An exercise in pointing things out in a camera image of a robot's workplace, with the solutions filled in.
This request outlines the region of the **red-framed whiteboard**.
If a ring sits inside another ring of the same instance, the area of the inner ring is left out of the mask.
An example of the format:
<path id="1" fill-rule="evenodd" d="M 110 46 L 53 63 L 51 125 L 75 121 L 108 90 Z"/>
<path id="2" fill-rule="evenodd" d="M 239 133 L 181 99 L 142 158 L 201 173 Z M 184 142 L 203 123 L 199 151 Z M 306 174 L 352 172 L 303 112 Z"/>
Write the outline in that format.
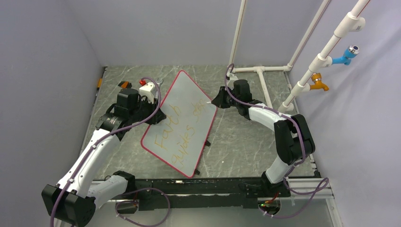
<path id="1" fill-rule="evenodd" d="M 146 129 L 141 146 L 192 178 L 217 114 L 217 107 L 207 101 L 211 98 L 188 73 L 179 71 L 161 103 L 166 119 Z"/>

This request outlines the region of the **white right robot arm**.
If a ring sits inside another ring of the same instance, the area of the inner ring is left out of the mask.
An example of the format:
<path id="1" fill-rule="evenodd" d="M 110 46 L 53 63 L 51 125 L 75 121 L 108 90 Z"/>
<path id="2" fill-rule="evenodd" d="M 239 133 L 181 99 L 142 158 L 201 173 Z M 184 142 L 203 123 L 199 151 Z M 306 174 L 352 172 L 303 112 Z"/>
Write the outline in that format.
<path id="1" fill-rule="evenodd" d="M 254 99 L 245 79 L 234 81 L 233 88 L 221 86 L 211 103 L 221 109 L 235 107 L 245 119 L 260 123 L 273 131 L 277 157 L 262 174 L 266 180 L 260 185 L 261 192 L 266 196 L 274 195 L 279 190 L 278 183 L 315 152 L 315 143 L 305 117 L 301 114 L 278 112 Z"/>

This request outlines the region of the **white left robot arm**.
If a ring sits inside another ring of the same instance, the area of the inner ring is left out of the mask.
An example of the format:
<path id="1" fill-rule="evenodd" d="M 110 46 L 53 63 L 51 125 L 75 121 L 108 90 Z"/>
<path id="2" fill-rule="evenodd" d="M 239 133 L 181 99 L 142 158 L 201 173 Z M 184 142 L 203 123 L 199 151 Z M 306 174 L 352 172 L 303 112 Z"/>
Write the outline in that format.
<path id="1" fill-rule="evenodd" d="M 48 184 L 42 190 L 50 226 L 59 219 L 84 227 L 108 200 L 119 195 L 128 199 L 135 194 L 135 176 L 124 171 L 113 173 L 97 186 L 92 186 L 92 181 L 130 129 L 143 123 L 155 125 L 166 118 L 160 109 L 160 98 L 158 87 L 120 90 L 116 102 L 99 118 L 90 142 L 72 168 L 56 185 Z"/>

